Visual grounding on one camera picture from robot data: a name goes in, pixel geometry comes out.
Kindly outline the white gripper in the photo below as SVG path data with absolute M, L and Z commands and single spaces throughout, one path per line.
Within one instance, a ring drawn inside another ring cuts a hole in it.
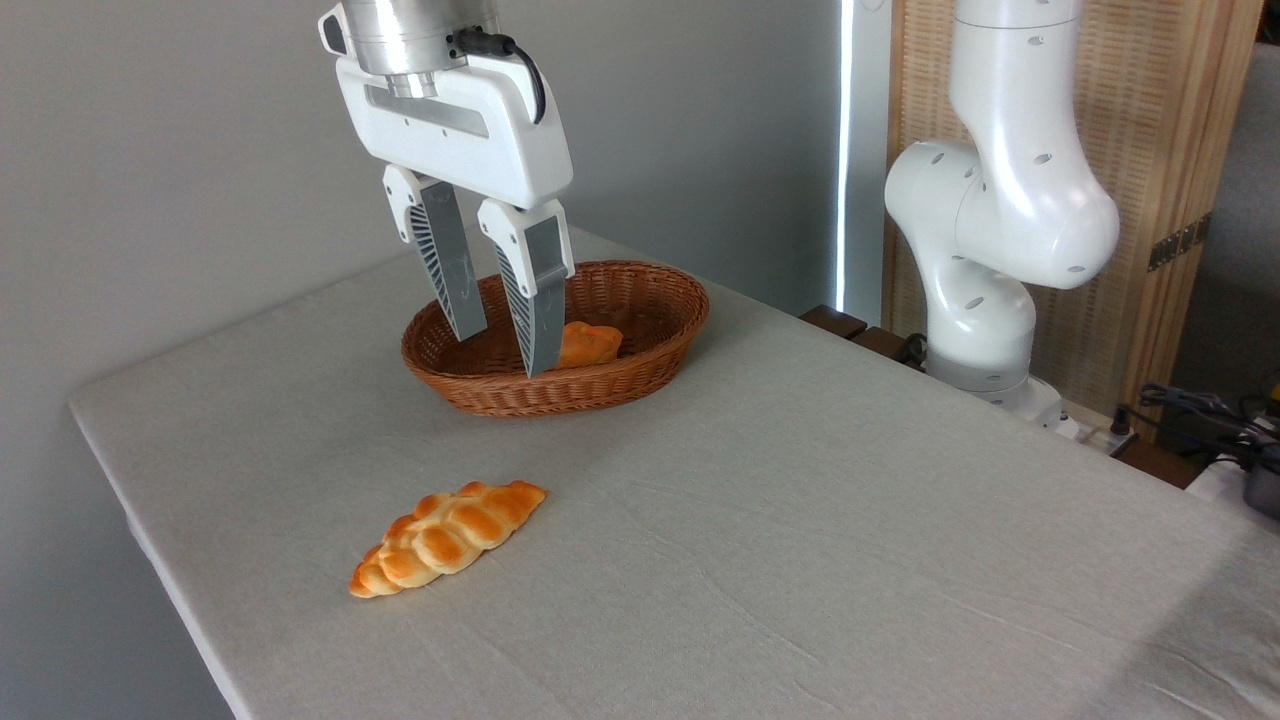
M 526 375 L 554 368 L 575 263 L 564 209 L 552 200 L 573 178 L 552 91 L 535 123 L 518 60 L 476 56 L 439 72 L 436 95 L 426 99 L 393 96 L 385 78 L 349 56 L 337 58 L 335 76 L 360 141 L 389 163 L 383 186 L 396 228 L 419 252 L 454 337 L 484 332 L 486 316 L 453 184 L 489 197 L 477 219 L 495 247 Z

